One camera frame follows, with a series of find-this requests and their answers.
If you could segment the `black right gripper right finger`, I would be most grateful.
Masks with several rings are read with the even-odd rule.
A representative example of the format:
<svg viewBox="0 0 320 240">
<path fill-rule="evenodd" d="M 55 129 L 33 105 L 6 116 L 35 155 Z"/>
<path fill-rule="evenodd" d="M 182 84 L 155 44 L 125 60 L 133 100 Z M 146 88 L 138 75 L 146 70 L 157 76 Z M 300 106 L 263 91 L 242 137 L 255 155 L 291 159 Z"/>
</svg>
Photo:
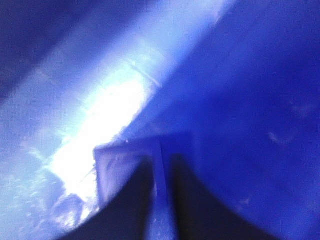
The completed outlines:
<svg viewBox="0 0 320 240">
<path fill-rule="evenodd" d="M 197 178 L 184 156 L 173 154 L 171 184 L 181 240 L 274 240 L 276 237 L 222 204 Z"/>
</svg>

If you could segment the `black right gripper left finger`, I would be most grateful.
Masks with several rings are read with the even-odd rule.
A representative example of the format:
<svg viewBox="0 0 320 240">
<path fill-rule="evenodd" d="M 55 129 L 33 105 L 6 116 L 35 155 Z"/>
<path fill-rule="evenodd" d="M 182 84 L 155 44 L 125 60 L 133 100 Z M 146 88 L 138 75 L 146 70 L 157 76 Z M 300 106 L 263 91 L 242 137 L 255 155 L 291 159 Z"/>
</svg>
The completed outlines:
<svg viewBox="0 0 320 240">
<path fill-rule="evenodd" d="M 138 164 L 118 195 L 98 214 L 61 240 L 142 240 L 153 192 L 153 166 Z"/>
</svg>

